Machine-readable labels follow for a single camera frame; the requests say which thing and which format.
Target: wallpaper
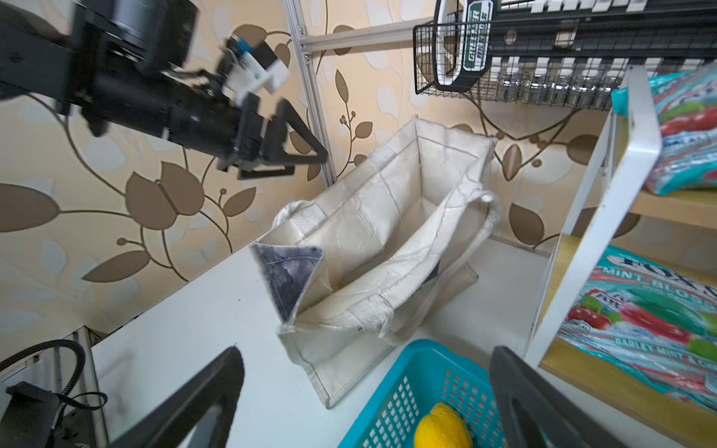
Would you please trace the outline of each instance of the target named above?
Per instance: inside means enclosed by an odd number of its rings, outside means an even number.
[[[68,30],[71,0],[11,3]],[[276,95],[260,93],[260,113],[286,97],[304,115],[281,1],[195,3],[186,67],[213,70],[234,30],[263,39],[291,75]],[[316,166],[238,181],[211,156],[119,125],[94,138],[78,110],[66,122],[51,106],[39,95],[0,103],[0,358],[81,325],[112,331],[267,230],[287,202],[324,189]]]
[[[428,0],[302,0],[309,35],[432,17]],[[337,173],[348,173],[413,115],[498,139],[489,188],[503,202],[495,235],[544,254],[554,247],[597,136],[596,110],[416,95],[410,44],[329,50],[314,55]],[[599,182],[583,210],[584,232]],[[717,234],[628,215],[613,244],[648,257],[717,272]]]

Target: white table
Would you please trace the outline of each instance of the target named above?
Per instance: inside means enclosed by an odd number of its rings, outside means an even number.
[[[414,336],[487,366],[492,349],[525,350],[546,259],[488,240],[471,262],[478,282]],[[333,409],[319,402],[275,335],[279,318],[248,248],[241,249],[92,348],[110,440],[139,422],[225,348],[246,376],[228,447],[335,447],[401,352],[392,351]],[[586,394],[560,389],[633,447],[677,447]]]

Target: yellow lemon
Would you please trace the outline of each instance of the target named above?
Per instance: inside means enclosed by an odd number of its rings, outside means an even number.
[[[415,448],[471,448],[473,441],[460,414],[447,404],[438,403],[418,423],[413,445]]]

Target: teal basket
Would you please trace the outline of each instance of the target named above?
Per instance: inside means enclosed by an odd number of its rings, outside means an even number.
[[[474,448],[505,448],[488,372],[427,339],[403,350],[339,448],[412,448],[419,421],[441,401],[460,413]]]

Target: green label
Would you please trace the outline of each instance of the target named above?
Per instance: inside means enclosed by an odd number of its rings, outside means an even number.
[[[477,0],[468,5],[465,22],[486,22],[493,17],[493,2]],[[479,72],[485,69],[485,58],[488,54],[488,34],[490,23],[476,23],[465,26],[463,45],[463,69]]]

